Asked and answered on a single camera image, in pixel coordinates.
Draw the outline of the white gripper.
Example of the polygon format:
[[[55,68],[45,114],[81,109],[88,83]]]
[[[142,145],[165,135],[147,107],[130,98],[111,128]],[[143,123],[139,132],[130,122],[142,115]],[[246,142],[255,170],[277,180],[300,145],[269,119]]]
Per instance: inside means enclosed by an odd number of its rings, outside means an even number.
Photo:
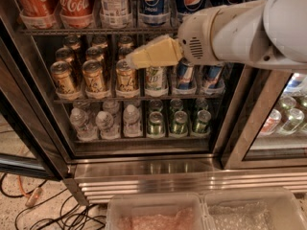
[[[134,69],[165,67],[178,64],[183,57],[195,65],[223,62],[216,56],[212,42],[215,18],[222,8],[212,7],[185,16],[177,31],[178,40],[168,34],[155,37],[127,54],[127,64]]]

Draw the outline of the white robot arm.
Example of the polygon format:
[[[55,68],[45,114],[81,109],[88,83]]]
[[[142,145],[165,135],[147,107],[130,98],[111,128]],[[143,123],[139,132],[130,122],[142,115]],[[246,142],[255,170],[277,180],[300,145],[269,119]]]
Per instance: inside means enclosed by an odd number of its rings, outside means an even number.
[[[183,19],[177,38],[162,35],[126,56],[134,69],[242,63],[304,73],[307,66],[307,0],[255,0],[211,7]]]

